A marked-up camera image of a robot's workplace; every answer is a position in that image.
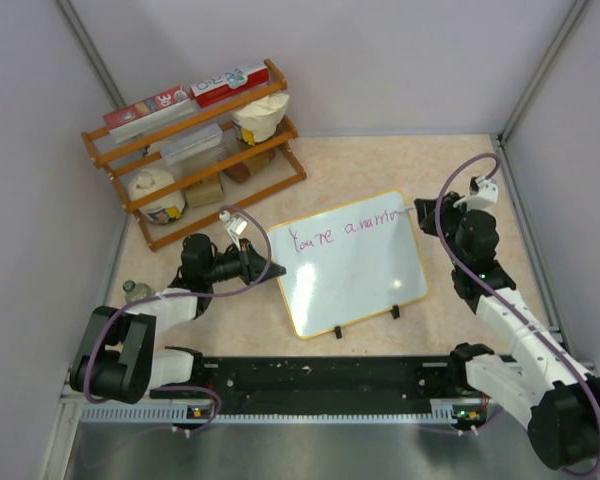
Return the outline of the upper white paper-lid jar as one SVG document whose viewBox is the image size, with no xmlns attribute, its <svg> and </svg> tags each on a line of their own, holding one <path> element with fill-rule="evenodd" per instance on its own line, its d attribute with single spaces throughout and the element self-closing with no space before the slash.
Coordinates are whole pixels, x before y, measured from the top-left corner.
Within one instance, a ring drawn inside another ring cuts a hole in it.
<svg viewBox="0 0 600 480">
<path fill-rule="evenodd" d="M 255 146 L 271 138 L 285 116 L 290 96 L 284 92 L 252 101 L 231 114 L 236 138 Z"/>
</svg>

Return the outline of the clear plastic box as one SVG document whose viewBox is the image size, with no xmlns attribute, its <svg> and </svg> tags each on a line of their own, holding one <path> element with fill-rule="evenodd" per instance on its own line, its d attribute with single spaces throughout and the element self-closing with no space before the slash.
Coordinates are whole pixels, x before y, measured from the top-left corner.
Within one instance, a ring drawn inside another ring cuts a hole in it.
<svg viewBox="0 0 600 480">
<path fill-rule="evenodd" d="M 161 146 L 159 153 L 166 165 L 172 166 L 218 146 L 221 143 L 222 135 L 223 130 L 218 124 L 214 123 Z"/>
</svg>

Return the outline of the small glass bottle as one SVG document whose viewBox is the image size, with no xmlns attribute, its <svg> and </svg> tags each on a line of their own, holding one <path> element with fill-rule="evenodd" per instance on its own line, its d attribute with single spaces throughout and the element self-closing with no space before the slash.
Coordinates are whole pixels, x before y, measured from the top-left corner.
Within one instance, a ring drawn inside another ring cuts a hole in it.
<svg viewBox="0 0 600 480">
<path fill-rule="evenodd" d="M 155 295 L 155 290 L 143 282 L 126 280 L 122 285 L 124 298 L 127 304 L 143 300 Z"/>
</svg>

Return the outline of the tan sponge stack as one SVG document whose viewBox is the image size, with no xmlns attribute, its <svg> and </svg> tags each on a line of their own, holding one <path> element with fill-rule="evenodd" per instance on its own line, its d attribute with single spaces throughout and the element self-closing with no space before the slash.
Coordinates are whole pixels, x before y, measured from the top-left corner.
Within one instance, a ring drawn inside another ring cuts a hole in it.
<svg viewBox="0 0 600 480">
<path fill-rule="evenodd" d="M 214 174 L 203 178 L 184 190 L 186 203 L 189 207 L 201 207 L 225 198 L 224 189 L 220 176 Z"/>
</svg>

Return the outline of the orange wooden shelf rack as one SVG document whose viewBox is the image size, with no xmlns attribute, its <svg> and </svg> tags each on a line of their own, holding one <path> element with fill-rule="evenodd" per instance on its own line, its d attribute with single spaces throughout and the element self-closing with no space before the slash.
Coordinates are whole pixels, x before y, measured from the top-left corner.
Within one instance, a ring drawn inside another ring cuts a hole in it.
<svg viewBox="0 0 600 480">
<path fill-rule="evenodd" d="M 156 251 L 305 179 L 289 142 L 284 75 L 271 60 L 178 85 L 104 116 L 82 135 L 122 209 Z"/>
</svg>

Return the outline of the yellow framed whiteboard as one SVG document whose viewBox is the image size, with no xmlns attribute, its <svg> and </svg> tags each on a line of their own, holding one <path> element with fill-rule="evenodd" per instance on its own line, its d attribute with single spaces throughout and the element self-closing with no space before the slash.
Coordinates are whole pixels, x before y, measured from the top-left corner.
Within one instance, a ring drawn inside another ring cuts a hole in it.
<svg viewBox="0 0 600 480">
<path fill-rule="evenodd" d="M 308 339 L 335 326 L 390 312 L 429 290 L 410 212 L 399 190 L 362 198 L 272 227 L 272 259 L 295 334 Z"/>
</svg>

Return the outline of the red foil wrap box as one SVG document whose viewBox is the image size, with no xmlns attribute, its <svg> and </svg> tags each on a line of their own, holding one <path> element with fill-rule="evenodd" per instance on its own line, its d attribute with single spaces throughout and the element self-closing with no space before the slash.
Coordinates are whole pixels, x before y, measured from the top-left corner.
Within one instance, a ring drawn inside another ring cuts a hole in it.
<svg viewBox="0 0 600 480">
<path fill-rule="evenodd" d="M 195 104 L 182 85 L 177 85 L 144 100 L 103 116 L 117 143 L 157 129 L 195 112 Z"/>
</svg>

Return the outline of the reddish brown sponge stack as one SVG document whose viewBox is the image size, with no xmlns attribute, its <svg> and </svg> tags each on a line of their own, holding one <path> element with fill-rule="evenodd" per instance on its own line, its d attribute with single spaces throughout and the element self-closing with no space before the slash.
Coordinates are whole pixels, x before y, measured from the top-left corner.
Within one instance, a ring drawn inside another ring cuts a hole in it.
<svg viewBox="0 0 600 480">
<path fill-rule="evenodd" d="M 226 168 L 223 173 L 232 181 L 243 184 L 268 166 L 274 156 L 273 150 L 265 151 Z"/>
</svg>

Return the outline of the red white wrap box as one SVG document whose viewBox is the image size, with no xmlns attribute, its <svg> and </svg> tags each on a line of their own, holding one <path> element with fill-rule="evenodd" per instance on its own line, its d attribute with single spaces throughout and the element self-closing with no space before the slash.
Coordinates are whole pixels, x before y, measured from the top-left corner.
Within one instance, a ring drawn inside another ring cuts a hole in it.
<svg viewBox="0 0 600 480">
<path fill-rule="evenodd" d="M 190 85 L 191 97 L 200 108 L 209 107 L 269 81 L 264 62 L 237 67 Z"/>
</svg>

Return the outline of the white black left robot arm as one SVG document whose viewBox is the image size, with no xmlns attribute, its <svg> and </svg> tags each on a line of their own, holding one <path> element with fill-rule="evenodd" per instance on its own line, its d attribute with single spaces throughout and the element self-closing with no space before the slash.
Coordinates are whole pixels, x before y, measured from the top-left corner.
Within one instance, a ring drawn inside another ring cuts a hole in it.
<svg viewBox="0 0 600 480">
<path fill-rule="evenodd" d="M 181 265 L 169 286 L 122 308 L 93 310 L 71 365 L 69 386 L 90 401 L 138 402 L 146 391 L 173 384 L 185 396 L 206 387 L 192 349 L 168 346 L 155 351 L 156 338 L 201 317 L 222 293 L 214 285 L 240 279 L 246 290 L 282 277 L 286 268 L 260 255 L 246 238 L 224 251 L 205 234 L 185 238 Z"/>
</svg>

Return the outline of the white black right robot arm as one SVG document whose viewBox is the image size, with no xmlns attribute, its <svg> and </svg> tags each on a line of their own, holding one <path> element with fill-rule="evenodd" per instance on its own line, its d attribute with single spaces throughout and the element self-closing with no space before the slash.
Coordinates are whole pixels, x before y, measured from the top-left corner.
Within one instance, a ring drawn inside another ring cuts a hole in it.
<svg viewBox="0 0 600 480">
<path fill-rule="evenodd" d="M 483 344 L 459 344 L 446 380 L 456 394 L 493 398 L 525 428 L 533 450 L 552 470 L 600 463 L 600 377 L 577 362 L 539 322 L 496 258 L 496 219 L 468 209 L 451 192 L 414 202 L 421 231 L 447 251 L 458 296 L 501 339 L 520 366 L 514 371 Z"/>
</svg>

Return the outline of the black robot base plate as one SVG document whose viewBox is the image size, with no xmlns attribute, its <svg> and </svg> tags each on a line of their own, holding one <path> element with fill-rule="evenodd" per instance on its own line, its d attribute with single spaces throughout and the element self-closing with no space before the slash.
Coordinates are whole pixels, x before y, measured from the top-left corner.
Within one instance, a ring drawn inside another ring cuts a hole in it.
<svg viewBox="0 0 600 480">
<path fill-rule="evenodd" d="M 449 381 L 446 356 L 198 356 L 191 379 L 154 399 L 200 398 L 186 386 L 218 394 L 224 414 L 372 415 L 429 413 L 434 403 L 483 417 L 496 402 Z"/>
</svg>

